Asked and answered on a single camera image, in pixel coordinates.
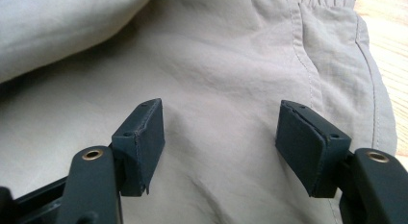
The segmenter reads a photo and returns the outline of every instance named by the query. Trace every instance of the fabric seam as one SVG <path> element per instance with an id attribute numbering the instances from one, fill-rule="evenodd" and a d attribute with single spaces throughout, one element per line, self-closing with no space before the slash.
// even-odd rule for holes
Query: fabric seam
<path id="1" fill-rule="evenodd" d="M 374 83 L 374 79 L 372 76 L 372 69 L 370 67 L 369 61 L 367 60 L 367 56 L 364 53 L 361 45 L 360 45 L 360 18 L 358 17 L 358 14 L 356 13 L 356 19 L 357 19 L 357 25 L 356 25 L 356 39 L 355 39 L 355 43 L 357 44 L 357 47 L 359 48 L 361 54 L 364 57 L 364 60 L 366 61 L 366 65 L 369 69 L 369 73 L 370 73 L 370 79 L 371 79 L 371 83 L 372 83 L 372 100 L 373 100 L 373 106 L 374 106 L 374 110 L 373 110 L 373 126 L 372 126 L 372 141 L 371 141 L 371 148 L 372 149 L 377 149 L 379 150 L 379 137 L 377 135 L 377 133 L 379 132 L 380 129 L 380 117 L 378 115 L 378 106 L 377 106 L 377 98 L 376 98 L 376 90 L 375 90 L 375 83 Z"/>
<path id="2" fill-rule="evenodd" d="M 291 5 L 289 1 L 287 1 L 288 8 L 289 8 L 289 13 L 291 14 L 291 22 L 292 22 L 292 48 L 294 53 L 296 54 L 297 59 L 299 62 L 303 65 L 303 67 L 306 69 L 307 75 L 308 75 L 308 80 L 309 80 L 309 92 L 310 92 L 310 108 L 313 108 L 313 90 L 312 90 L 312 76 L 310 74 L 309 68 L 306 66 L 306 64 L 300 59 L 299 55 L 297 54 L 296 48 L 294 47 L 294 27 L 293 27 L 293 13 L 291 9 Z"/>

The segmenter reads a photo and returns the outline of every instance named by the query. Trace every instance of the brass insert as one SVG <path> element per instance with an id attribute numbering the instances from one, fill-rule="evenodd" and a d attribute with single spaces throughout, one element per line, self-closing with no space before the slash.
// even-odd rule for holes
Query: brass insert
<path id="1" fill-rule="evenodd" d="M 367 155 L 371 160 L 376 162 L 387 163 L 390 161 L 385 155 L 373 151 L 368 151 Z"/>
<path id="2" fill-rule="evenodd" d="M 99 149 L 89 150 L 86 154 L 82 156 L 85 161 L 92 161 L 99 159 L 103 155 L 103 151 Z"/>

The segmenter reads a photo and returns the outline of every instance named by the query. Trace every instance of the beige fabric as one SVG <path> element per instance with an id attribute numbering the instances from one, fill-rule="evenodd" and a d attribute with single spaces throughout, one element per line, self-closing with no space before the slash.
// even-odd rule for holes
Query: beige fabric
<path id="1" fill-rule="evenodd" d="M 0 185 L 20 196 L 61 178 L 161 97 L 166 147 L 151 194 L 122 200 L 125 223 L 342 223 L 338 199 L 309 198 L 277 154 L 280 101 L 352 149 L 394 153 L 395 124 L 352 0 L 310 2 L 151 0 L 112 39 L 2 85 Z"/>
<path id="2" fill-rule="evenodd" d="M 0 82 L 111 37 L 148 0 L 0 0 Z"/>

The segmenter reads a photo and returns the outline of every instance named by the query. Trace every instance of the light wood floor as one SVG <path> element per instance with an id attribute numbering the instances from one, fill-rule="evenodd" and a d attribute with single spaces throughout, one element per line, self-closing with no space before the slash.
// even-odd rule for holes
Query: light wood floor
<path id="1" fill-rule="evenodd" d="M 393 103 L 397 157 L 408 161 L 408 0 L 357 0 L 355 11 L 367 22 L 370 51 Z"/>

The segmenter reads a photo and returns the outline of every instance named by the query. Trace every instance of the black mount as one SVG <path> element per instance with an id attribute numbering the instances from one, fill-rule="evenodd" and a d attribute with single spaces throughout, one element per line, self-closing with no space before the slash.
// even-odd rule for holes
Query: black mount
<path id="1" fill-rule="evenodd" d="M 122 223 L 121 196 L 141 196 L 165 146 L 162 100 L 144 102 L 112 136 L 72 159 L 69 175 L 13 200 L 0 187 L 0 223 Z"/>
<path id="2" fill-rule="evenodd" d="M 309 196 L 342 192 L 344 224 L 408 223 L 408 174 L 393 156 L 362 148 L 311 109 L 282 101 L 276 148 Z"/>

